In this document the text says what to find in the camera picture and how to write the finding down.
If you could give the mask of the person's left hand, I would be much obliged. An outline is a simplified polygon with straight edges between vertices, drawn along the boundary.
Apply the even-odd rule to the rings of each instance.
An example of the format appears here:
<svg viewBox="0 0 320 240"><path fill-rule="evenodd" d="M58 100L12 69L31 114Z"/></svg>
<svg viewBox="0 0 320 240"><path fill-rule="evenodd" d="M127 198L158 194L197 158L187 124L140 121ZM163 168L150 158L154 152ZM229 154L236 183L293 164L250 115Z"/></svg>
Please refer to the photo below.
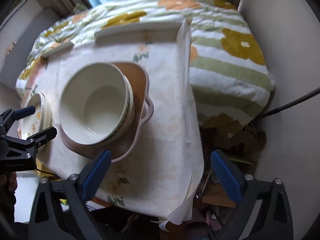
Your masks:
<svg viewBox="0 0 320 240"><path fill-rule="evenodd" d="M15 192L17 189L17 174L12 172L10 174L1 174L0 175L0 187L8 189L10 192Z"/></svg>

